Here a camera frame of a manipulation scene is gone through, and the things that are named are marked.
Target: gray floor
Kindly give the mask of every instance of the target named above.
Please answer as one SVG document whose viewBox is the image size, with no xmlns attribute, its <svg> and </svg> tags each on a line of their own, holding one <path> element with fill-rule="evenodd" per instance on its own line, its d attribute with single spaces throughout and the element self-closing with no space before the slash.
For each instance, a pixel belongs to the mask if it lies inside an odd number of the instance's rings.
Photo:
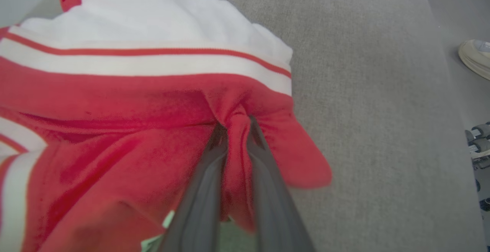
<svg viewBox="0 0 490 252">
<path fill-rule="evenodd" d="M 490 121 L 490 81 L 467 69 L 459 60 L 457 49 L 462 41 L 490 41 L 490 0 L 429 0 L 438 24 L 441 43 L 449 66 L 450 82 L 465 128 Z M 479 199 L 490 197 L 490 168 L 476 168 L 481 184 Z M 485 238 L 490 245 L 490 212 L 482 211 Z"/>
</svg>

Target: white fabric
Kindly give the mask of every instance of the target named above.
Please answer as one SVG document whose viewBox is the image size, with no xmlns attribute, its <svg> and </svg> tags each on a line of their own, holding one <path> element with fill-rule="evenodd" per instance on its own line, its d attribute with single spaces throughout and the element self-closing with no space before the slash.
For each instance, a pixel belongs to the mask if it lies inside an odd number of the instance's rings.
<svg viewBox="0 0 490 252">
<path fill-rule="evenodd" d="M 42 151 L 23 153 L 7 170 L 2 188 L 0 251 L 21 251 L 26 230 L 29 177 Z M 0 165 L 5 161 L 0 157 Z"/>
<path fill-rule="evenodd" d="M 31 129 L 2 117 L 0 117 L 0 134 L 28 151 L 37 151 L 47 146 L 46 141 Z"/>
<path fill-rule="evenodd" d="M 224 0 L 82 0 L 53 20 L 22 28 L 61 42 L 211 41 L 243 46 L 289 63 L 292 49 Z"/>
<path fill-rule="evenodd" d="M 0 141 L 0 159 L 4 156 L 16 155 L 18 153 L 19 151 Z"/>
<path fill-rule="evenodd" d="M 60 74 L 106 76 L 176 76 L 203 72 L 236 74 L 255 79 L 273 91 L 291 95 L 291 78 L 266 69 L 252 60 L 229 55 L 64 56 L 45 53 L 10 39 L 2 39 L 0 57 L 32 69 Z M 0 118 L 0 133 L 2 133 L 2 126 L 4 123 Z M 17 139 L 16 142 L 23 141 L 20 137 Z"/>
<path fill-rule="evenodd" d="M 25 28 L 11 26 L 8 29 L 9 33 L 20 36 L 24 39 L 28 39 L 37 44 L 42 44 L 44 46 L 66 50 L 66 49 L 155 49 L 155 48 L 212 48 L 212 49 L 223 49 L 232 50 L 236 52 L 242 52 L 245 54 L 256 56 L 257 58 L 268 62 L 271 65 L 280 67 L 287 72 L 291 72 L 291 68 L 285 62 L 275 59 L 271 56 L 264 55 L 260 51 L 252 50 L 245 46 L 232 46 L 229 44 L 223 44 L 213 41 L 81 41 L 81 42 L 71 42 L 71 41 L 59 41 L 53 39 L 47 39 L 41 34 L 32 32 Z"/>
</svg>

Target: white sneaker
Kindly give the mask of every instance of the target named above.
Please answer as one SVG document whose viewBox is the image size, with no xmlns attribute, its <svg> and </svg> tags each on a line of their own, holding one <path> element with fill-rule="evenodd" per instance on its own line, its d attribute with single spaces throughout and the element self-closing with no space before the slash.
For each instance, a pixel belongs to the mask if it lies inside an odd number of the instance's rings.
<svg viewBox="0 0 490 252">
<path fill-rule="evenodd" d="M 460 45 L 461 61 L 473 72 L 490 80 L 490 43 L 473 39 Z"/>
</svg>

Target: striped trim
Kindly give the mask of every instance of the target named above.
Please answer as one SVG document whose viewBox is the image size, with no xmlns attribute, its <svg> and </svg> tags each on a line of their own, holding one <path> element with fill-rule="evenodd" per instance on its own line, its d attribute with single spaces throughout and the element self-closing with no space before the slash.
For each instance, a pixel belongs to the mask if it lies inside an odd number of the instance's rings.
<svg viewBox="0 0 490 252">
<path fill-rule="evenodd" d="M 0 117 L 0 142 L 22 153 L 36 151 L 47 146 L 37 133 L 23 125 Z"/>
<path fill-rule="evenodd" d="M 19 252 L 26 230 L 29 177 L 42 151 L 17 156 L 2 183 L 2 224 L 0 251 Z"/>
<path fill-rule="evenodd" d="M 0 142 L 0 157 L 15 155 L 15 154 L 19 154 L 19 151 L 5 144 L 4 142 Z"/>
<path fill-rule="evenodd" d="M 9 137 L 6 137 L 3 134 L 0 134 L 0 142 L 2 144 L 5 144 L 6 146 L 10 147 L 11 149 L 13 149 L 14 151 L 16 151 L 17 153 L 28 152 L 27 149 L 25 147 L 23 147 L 21 144 L 19 144 L 16 141 L 10 139 Z"/>
<path fill-rule="evenodd" d="M 203 54 L 203 51 L 199 50 L 213 50 L 210 51 L 213 54 L 218 55 L 235 55 L 237 57 L 249 56 L 253 60 L 258 60 L 272 69 L 283 69 L 289 72 L 291 75 L 291 67 L 276 58 L 268 55 L 264 55 L 261 52 L 254 51 L 251 48 L 245 46 L 224 46 L 222 43 L 210 42 L 210 41 L 78 41 L 71 43 L 68 41 L 54 41 L 52 39 L 47 39 L 46 37 L 32 32 L 28 29 L 24 29 L 18 26 L 11 26 L 6 33 L 5 38 L 13 39 L 20 43 L 27 43 L 34 46 L 36 49 L 44 48 L 47 51 L 52 52 L 62 52 L 61 54 L 66 54 L 67 52 L 81 53 L 80 50 L 89 50 L 85 53 L 94 52 L 95 55 L 100 55 L 101 52 L 105 52 L 103 55 L 120 55 L 124 49 L 132 52 L 133 54 L 141 55 L 141 53 L 157 53 L 162 54 L 171 52 L 169 50 L 176 50 L 177 53 L 182 53 L 183 50 L 196 50 L 194 53 Z"/>
<path fill-rule="evenodd" d="M 183 76 L 236 74 L 253 78 L 273 91 L 291 95 L 289 72 L 266 69 L 259 62 L 231 55 L 56 55 L 11 39 L 0 41 L 0 56 L 32 69 L 75 75 Z"/>
</svg>

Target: white stripe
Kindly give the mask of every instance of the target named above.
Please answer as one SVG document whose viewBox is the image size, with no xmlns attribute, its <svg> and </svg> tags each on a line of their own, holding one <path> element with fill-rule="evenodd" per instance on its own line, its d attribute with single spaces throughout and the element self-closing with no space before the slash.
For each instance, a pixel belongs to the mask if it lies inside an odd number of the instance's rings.
<svg viewBox="0 0 490 252">
<path fill-rule="evenodd" d="M 58 56 L 10 39 L 0 42 L 0 56 L 45 72 L 84 75 L 171 76 L 236 74 L 253 78 L 273 91 L 291 95 L 291 78 L 254 61 L 233 56 Z"/>
<path fill-rule="evenodd" d="M 29 177 L 42 151 L 21 154 L 10 165 L 2 185 L 0 251 L 22 249 L 26 230 Z"/>
<path fill-rule="evenodd" d="M 15 154 L 19 154 L 19 151 L 16 151 L 11 146 L 0 141 L 0 157 L 1 156 L 10 156 L 10 155 L 15 155 Z"/>
<path fill-rule="evenodd" d="M 34 131 L 23 125 L 0 117 L 0 134 L 9 137 L 28 151 L 43 149 L 47 143 Z"/>
<path fill-rule="evenodd" d="M 53 41 L 36 32 L 18 26 L 11 26 L 9 32 L 35 43 L 56 49 L 154 49 L 154 48 L 212 48 L 233 50 L 256 56 L 272 65 L 291 72 L 291 67 L 276 58 L 254 51 L 245 46 L 223 45 L 210 41 L 83 41 L 70 43 L 67 41 Z"/>
</svg>

